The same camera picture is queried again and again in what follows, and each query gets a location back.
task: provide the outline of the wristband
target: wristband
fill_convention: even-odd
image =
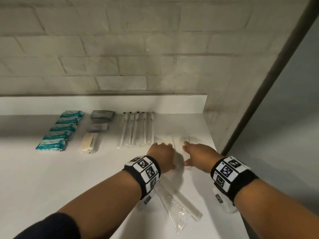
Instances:
[[[234,202],[237,193],[258,177],[239,160],[230,156],[219,160],[211,171],[214,185]]]
[[[127,162],[122,170],[130,173],[141,186],[141,199],[152,191],[160,178],[160,166],[151,156],[138,156]]]

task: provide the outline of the sleeve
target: sleeve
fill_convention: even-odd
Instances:
[[[54,213],[28,227],[14,239],[81,239],[75,221],[63,213]]]

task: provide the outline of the teal packet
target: teal packet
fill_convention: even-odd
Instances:
[[[60,118],[56,124],[69,124],[69,123],[73,123],[75,125],[78,124],[78,122],[80,121],[80,118],[78,117],[64,117],[64,118]]]
[[[84,112],[83,111],[65,111],[62,113],[62,115],[60,116],[61,118],[66,118],[66,117],[78,117],[78,118],[82,118],[84,116]]]
[[[75,132],[77,125],[74,123],[69,124],[56,124],[53,128],[50,129],[50,132],[61,132],[61,131],[70,131]]]
[[[64,139],[67,140],[70,135],[71,131],[61,131],[61,132],[49,132],[47,135],[43,137],[43,140],[53,140],[53,139]]]
[[[43,140],[35,149],[61,151],[63,150],[64,145],[65,140],[63,139]]]

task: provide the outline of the wall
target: wall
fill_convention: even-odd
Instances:
[[[219,151],[309,0],[0,0],[0,95],[208,94]]]
[[[319,215],[319,18],[229,154]]]

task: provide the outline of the forearm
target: forearm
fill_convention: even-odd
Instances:
[[[262,239],[310,239],[319,235],[315,214],[262,180],[243,187],[234,203]]]
[[[122,223],[141,198],[141,187],[126,171],[84,192],[59,209],[77,223],[82,239],[109,234]]]

